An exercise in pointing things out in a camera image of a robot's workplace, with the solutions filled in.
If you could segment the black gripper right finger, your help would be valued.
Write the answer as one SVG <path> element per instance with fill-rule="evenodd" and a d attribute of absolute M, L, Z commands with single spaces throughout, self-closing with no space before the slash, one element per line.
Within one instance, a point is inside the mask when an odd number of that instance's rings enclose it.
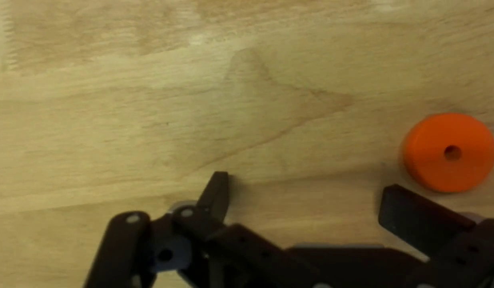
<path fill-rule="evenodd" d="M 382 188 L 378 220 L 386 230 L 429 257 L 475 227 L 475 222 L 461 212 L 398 183 Z"/>

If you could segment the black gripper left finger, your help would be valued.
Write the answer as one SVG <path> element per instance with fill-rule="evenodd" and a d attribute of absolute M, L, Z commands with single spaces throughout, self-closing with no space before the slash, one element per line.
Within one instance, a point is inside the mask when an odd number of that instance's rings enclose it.
<path fill-rule="evenodd" d="M 224 220 L 229 204 L 230 174 L 227 171 L 214 171 L 197 201 L 197 207 L 219 220 Z"/>

